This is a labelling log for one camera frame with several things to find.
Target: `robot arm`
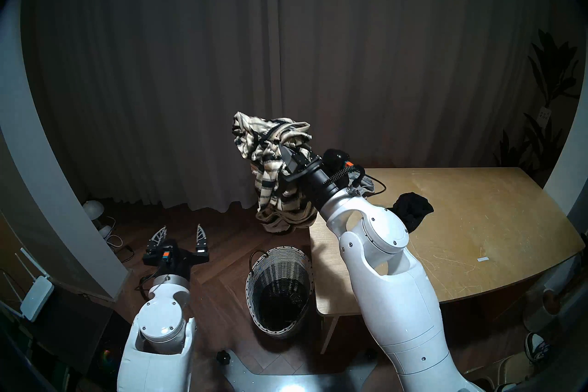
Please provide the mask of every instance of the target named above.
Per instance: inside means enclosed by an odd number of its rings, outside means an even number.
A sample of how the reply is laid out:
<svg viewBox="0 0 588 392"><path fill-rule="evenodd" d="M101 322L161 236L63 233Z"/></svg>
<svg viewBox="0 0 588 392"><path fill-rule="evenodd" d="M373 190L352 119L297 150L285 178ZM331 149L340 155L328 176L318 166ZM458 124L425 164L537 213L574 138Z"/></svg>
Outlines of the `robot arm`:
<svg viewBox="0 0 588 392"><path fill-rule="evenodd" d="M319 157L305 161L287 147L280 150L290 180L298 180L339 238L339 252L363 319L394 364L404 391L481 392L453 363L435 290L421 263L406 248L408 232L400 219L371 205L352 187L337 186ZM362 217L347 230L353 212ZM374 268L384 262L388 274L380 276Z"/></svg>
<svg viewBox="0 0 588 392"><path fill-rule="evenodd" d="M151 238L143 263L158 269L148 277L155 277L145 296L149 300L135 316L126 340L118 392L190 389L196 322L194 318L186 322L183 310L190 298L190 269L205 262L208 246L200 226L194 252L166 239L165 228Z"/></svg>

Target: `sneaker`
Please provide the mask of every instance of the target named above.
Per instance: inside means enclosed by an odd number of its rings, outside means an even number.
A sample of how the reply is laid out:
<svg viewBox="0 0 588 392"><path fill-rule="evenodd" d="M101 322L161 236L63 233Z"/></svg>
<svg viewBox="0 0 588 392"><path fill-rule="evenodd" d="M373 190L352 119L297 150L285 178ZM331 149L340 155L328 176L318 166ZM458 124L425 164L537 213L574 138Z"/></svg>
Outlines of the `sneaker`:
<svg viewBox="0 0 588 392"><path fill-rule="evenodd" d="M550 345L545 343L545 340L540 335L531 332L525 338L525 354L529 360L536 364L547 357Z"/></svg>
<svg viewBox="0 0 588 392"><path fill-rule="evenodd" d="M507 390L514 389L515 387L516 387L515 383L501 384L496 389L494 389L494 392L506 392Z"/></svg>

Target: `wicker basket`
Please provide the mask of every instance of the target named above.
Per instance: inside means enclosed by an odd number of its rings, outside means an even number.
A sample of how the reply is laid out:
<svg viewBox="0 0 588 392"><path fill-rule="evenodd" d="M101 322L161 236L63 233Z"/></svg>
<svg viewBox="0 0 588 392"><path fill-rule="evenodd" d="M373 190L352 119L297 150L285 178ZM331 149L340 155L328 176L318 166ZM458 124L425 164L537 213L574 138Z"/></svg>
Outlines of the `wicker basket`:
<svg viewBox="0 0 588 392"><path fill-rule="evenodd" d="M258 252L263 255L252 266ZM298 248L279 246L251 254L247 305L255 324L269 336L283 339L300 330L314 289L311 261Z"/></svg>

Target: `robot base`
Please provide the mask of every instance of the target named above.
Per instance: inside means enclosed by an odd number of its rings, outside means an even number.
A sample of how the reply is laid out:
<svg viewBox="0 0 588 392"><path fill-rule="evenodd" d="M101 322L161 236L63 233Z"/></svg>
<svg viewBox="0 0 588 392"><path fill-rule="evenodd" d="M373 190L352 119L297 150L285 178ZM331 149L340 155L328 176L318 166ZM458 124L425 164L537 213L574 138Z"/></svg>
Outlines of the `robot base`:
<svg viewBox="0 0 588 392"><path fill-rule="evenodd" d="M229 350L228 365L219 365L220 370L233 389L243 392L262 390L292 390L292 392L359 392L363 383L376 366L376 356L358 354L349 367L336 374L253 374L245 367L237 355Z"/></svg>

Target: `black and white fabric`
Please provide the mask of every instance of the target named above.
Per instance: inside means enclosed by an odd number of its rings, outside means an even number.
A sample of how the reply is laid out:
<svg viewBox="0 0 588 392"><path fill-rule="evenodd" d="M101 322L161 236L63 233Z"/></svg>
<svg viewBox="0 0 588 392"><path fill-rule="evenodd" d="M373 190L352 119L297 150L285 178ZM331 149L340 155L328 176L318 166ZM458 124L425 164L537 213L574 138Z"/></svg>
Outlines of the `black and white fabric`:
<svg viewBox="0 0 588 392"><path fill-rule="evenodd" d="M256 218L268 232L285 233L295 227L309 227L315 222L317 211L304 197L296 183L278 191L279 174L288 175L279 144L299 147L311 140L310 124L290 118L264 120L237 112L233 117L235 145L241 156L251 161L255 188L259 194ZM307 158L310 151L300 152Z"/></svg>

